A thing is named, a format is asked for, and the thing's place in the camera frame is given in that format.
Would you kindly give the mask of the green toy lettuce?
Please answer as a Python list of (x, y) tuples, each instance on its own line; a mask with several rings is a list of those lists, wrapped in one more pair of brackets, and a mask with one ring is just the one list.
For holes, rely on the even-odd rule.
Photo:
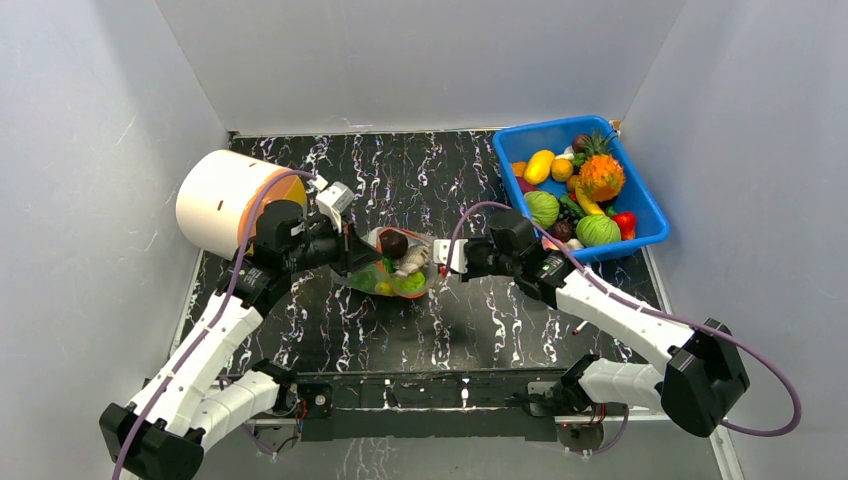
[(380, 262), (362, 268), (349, 278), (350, 285), (353, 289), (367, 294), (376, 294), (374, 290), (375, 285), (378, 282), (390, 283), (390, 279), (391, 275)]

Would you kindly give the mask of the dark purple toy eggplant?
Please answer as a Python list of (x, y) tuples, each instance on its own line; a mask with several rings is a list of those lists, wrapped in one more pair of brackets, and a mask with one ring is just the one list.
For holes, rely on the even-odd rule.
[(383, 230), (378, 236), (382, 255), (391, 260), (402, 259), (409, 249), (409, 239), (395, 229)]

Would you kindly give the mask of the clear orange zip top bag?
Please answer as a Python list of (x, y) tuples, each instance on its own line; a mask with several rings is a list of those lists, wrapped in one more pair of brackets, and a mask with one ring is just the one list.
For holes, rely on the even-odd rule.
[[(412, 247), (413, 245), (425, 244), (430, 249), (430, 263), (427, 267), (421, 269), (421, 272), (423, 272), (427, 277), (427, 287), (425, 289), (423, 289), (421, 292), (419, 292), (417, 294), (413, 294), (413, 295), (405, 295), (405, 294), (401, 293), (399, 291), (397, 285), (395, 284), (395, 276), (393, 275), (393, 272), (394, 272), (394, 264), (398, 260), (391, 260), (391, 259), (386, 258), (382, 255), (382, 260), (378, 261), (378, 262), (382, 263), (384, 268), (391, 275), (391, 279), (389, 280), (389, 282), (393, 286), (394, 290), (397, 293), (396, 296), (392, 296), (392, 297), (403, 297), (403, 298), (406, 298), (406, 299), (416, 299), (416, 298), (419, 298), (419, 297), (425, 295), (430, 290), (430, 288), (434, 285), (434, 283), (440, 278), (438, 268), (435, 266), (435, 264), (431, 260), (431, 247), (432, 247), (433, 242), (435, 241), (435, 238), (432, 237), (432, 236), (426, 235), (426, 234), (416, 233), (416, 232), (413, 232), (413, 231), (409, 231), (409, 230), (397, 228), (397, 227), (376, 227), (368, 233), (366, 241), (370, 245), (375, 247), (377, 249), (377, 251), (380, 252), (381, 254), (382, 254), (382, 252), (380, 250), (378, 236), (380, 235), (380, 233), (383, 230), (386, 230), (386, 229), (395, 229), (395, 230), (398, 230), (398, 231), (402, 232), (403, 234), (405, 234), (409, 239), (409, 248)], [(334, 280), (335, 283), (337, 283), (341, 286), (353, 289), (350, 285), (350, 280), (349, 280), (351, 275), (352, 274), (340, 276), (340, 275), (336, 274), (335, 272), (331, 272), (331, 278)]]

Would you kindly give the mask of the light green toy fruit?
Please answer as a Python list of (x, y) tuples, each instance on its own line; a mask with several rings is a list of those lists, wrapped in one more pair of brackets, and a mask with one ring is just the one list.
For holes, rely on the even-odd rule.
[(405, 277), (396, 276), (395, 284), (401, 293), (413, 295), (427, 287), (427, 277), (423, 272), (418, 271)]

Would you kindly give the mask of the grey toy fish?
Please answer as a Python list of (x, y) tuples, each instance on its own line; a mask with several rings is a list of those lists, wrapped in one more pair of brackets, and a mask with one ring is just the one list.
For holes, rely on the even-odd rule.
[(394, 264), (393, 275), (397, 278), (407, 278), (419, 273), (430, 263), (430, 249), (425, 244), (413, 245), (406, 254)]

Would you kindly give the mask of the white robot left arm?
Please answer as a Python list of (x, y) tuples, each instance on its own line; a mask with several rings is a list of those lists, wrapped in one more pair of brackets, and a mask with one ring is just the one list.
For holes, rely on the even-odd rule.
[(160, 371), (127, 404), (103, 411), (99, 424), (115, 477), (190, 479), (205, 453), (244, 422), (297, 407), (293, 375), (268, 362), (219, 392), (211, 387), (295, 275), (324, 266), (345, 274), (376, 259), (349, 219), (348, 200), (320, 195), (317, 205), (318, 216), (308, 218), (289, 199), (178, 201), (183, 234), (228, 266), (202, 318)]

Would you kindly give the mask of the pink toy peach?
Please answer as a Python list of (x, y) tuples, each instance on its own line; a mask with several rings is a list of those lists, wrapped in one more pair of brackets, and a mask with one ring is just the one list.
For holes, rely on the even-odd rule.
[(558, 251), (558, 250), (559, 250), (558, 243), (557, 243), (557, 242), (553, 242), (553, 241), (551, 241), (551, 240), (549, 240), (549, 239), (547, 239), (547, 238), (543, 238), (543, 239), (542, 239), (542, 246), (543, 246), (546, 250), (551, 250), (551, 251)]

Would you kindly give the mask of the green toy cabbage large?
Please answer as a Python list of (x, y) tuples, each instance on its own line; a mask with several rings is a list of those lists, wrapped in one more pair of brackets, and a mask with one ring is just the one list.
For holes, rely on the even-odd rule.
[(589, 215), (579, 220), (576, 226), (577, 239), (585, 247), (595, 247), (620, 242), (618, 224), (605, 215)]

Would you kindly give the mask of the small yellow toy banana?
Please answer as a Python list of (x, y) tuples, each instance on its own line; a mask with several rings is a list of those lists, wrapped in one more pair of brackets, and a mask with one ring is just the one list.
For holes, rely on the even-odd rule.
[(589, 198), (582, 188), (577, 187), (575, 189), (575, 197), (578, 205), (587, 216), (606, 215), (606, 212), (599, 206), (599, 204), (595, 200)]

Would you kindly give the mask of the yellow toy mango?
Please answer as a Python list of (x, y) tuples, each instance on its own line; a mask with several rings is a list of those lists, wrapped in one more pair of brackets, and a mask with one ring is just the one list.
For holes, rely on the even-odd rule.
[(556, 154), (550, 150), (539, 150), (528, 160), (522, 178), (531, 185), (539, 185), (550, 176)]

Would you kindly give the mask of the pink white marker pen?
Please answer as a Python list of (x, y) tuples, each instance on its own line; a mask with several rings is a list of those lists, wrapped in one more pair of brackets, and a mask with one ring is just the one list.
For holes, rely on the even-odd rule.
[(572, 334), (572, 335), (578, 335), (579, 333), (581, 333), (581, 332), (582, 332), (582, 330), (583, 330), (586, 326), (587, 326), (587, 322), (586, 322), (586, 321), (584, 321), (584, 322), (580, 323), (578, 326), (576, 326), (576, 327), (572, 330), (571, 334)]

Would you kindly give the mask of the orange toy pineapple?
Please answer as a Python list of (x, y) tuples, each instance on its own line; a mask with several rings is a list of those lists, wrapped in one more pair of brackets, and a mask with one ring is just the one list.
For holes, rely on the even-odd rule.
[(590, 134), (577, 135), (572, 141), (574, 152), (585, 156), (578, 171), (580, 187), (596, 202), (614, 199), (626, 182), (623, 167), (612, 155), (616, 150), (612, 144), (614, 137), (614, 132), (603, 134), (593, 130)]

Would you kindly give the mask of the red toy pepper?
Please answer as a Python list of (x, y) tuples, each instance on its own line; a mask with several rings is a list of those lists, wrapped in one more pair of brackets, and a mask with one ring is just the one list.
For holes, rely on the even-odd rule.
[(636, 237), (637, 217), (632, 212), (620, 212), (611, 219), (619, 228), (622, 241), (633, 240)]

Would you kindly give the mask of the blue plastic bin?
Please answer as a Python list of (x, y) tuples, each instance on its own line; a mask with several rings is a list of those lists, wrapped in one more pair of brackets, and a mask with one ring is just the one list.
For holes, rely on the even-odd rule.
[(577, 135), (594, 131), (611, 137), (612, 156), (623, 167), (626, 182), (613, 202), (613, 207), (618, 212), (631, 212), (635, 215), (635, 238), (580, 249), (575, 252), (575, 257), (583, 263), (629, 256), (645, 246), (664, 241), (670, 233), (670, 224), (664, 212), (641, 178), (610, 122), (597, 115), (569, 117), (508, 127), (496, 132), (492, 140), (510, 205), (527, 216), (529, 210), (512, 171), (512, 165), (530, 160), (533, 154), (541, 150), (562, 153)]

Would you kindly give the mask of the white orange cylinder drum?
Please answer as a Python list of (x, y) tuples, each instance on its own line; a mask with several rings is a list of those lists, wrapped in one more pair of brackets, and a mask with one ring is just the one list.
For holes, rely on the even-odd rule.
[(185, 237), (200, 249), (230, 260), (243, 234), (256, 234), (249, 223), (259, 193), (281, 166), (217, 150), (203, 157), (183, 181), (176, 201), (176, 217)]

